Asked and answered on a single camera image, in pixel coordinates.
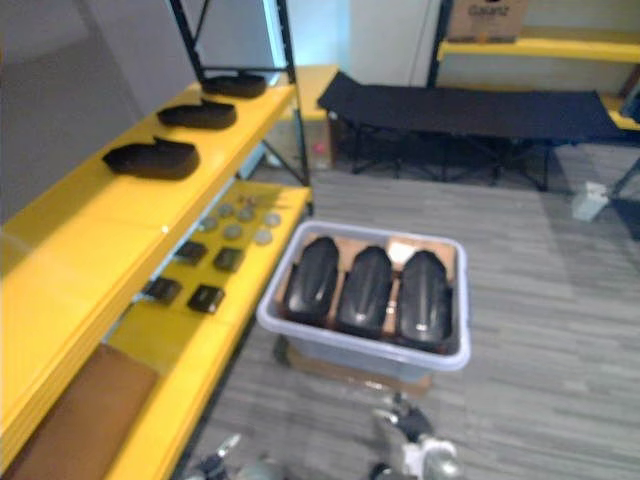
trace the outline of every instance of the cardboard box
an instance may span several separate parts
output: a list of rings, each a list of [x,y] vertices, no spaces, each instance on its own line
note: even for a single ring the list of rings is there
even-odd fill
[[[332,168],[333,146],[328,119],[303,120],[303,128],[309,168],[314,170]],[[290,118],[278,121],[265,139],[292,165],[300,166],[296,129]]]
[[[317,358],[309,358],[298,352],[292,345],[287,346],[286,358],[292,368],[301,372],[318,375],[351,385],[360,385],[389,393],[404,392],[413,397],[421,397],[431,387],[431,375],[425,375],[415,383],[403,382],[393,377],[336,365]]]
[[[528,0],[455,0],[447,39],[513,42],[522,30]]]
[[[98,346],[3,478],[104,478],[157,378],[118,350]]]

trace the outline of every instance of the plastic storage bin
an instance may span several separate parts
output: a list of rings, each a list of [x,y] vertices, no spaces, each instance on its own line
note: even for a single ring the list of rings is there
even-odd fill
[[[279,318],[280,310],[276,301],[278,287],[302,252],[305,239],[311,234],[349,237],[383,248],[392,236],[440,242],[454,247],[456,255],[452,283],[452,321],[454,324],[457,322],[458,326],[455,329],[458,335],[456,351],[449,354],[429,353]],[[460,370],[471,356],[467,256],[462,245],[448,238],[310,220],[298,226],[260,301],[257,317],[260,325],[284,335],[307,357],[387,375],[406,382],[415,382],[433,371]]]

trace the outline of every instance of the black molded object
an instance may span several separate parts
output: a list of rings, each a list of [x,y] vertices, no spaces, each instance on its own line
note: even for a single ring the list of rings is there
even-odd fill
[[[353,335],[378,338],[391,293],[391,261],[380,247],[367,247],[353,261],[347,274],[336,324]]]
[[[236,107],[229,103],[201,100],[200,105],[178,105],[165,108],[158,113],[165,125],[221,130],[236,121]]]
[[[324,323],[336,289],[338,258],[338,248],[329,237],[305,247],[284,294],[286,318],[318,326]]]
[[[180,248],[178,248],[178,250],[176,250],[174,258],[182,263],[197,265],[208,251],[209,249],[204,243],[187,240],[182,245],[180,245]]]
[[[213,285],[201,283],[187,302],[191,310],[202,313],[215,313],[224,298],[224,290]]]
[[[196,147],[153,137],[156,143],[130,143],[109,151],[102,160],[115,173],[137,177],[179,180],[198,166]]]
[[[157,277],[147,284],[142,293],[147,297],[153,298],[156,302],[170,305],[181,290],[182,285],[180,285],[180,282],[171,278]]]
[[[235,272],[240,267],[243,258],[244,252],[242,250],[222,247],[213,260],[213,266],[225,272]]]
[[[439,351],[451,331],[451,290],[446,268],[432,252],[416,252],[402,271],[398,340],[415,348]]]
[[[267,89],[267,82],[264,77],[248,73],[207,78],[201,82],[201,85],[202,90],[206,93],[219,93],[241,98],[259,97]]]

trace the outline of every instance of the cardboard box on shelf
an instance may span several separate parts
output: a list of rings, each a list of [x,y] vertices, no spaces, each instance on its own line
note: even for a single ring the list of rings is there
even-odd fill
[[[447,40],[513,42],[522,30],[528,0],[455,0]]]

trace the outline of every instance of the white object on floor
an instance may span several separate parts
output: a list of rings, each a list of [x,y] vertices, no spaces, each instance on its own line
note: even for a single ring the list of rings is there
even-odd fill
[[[571,202],[573,218],[590,222],[607,203],[609,198],[606,186],[601,183],[585,182]]]

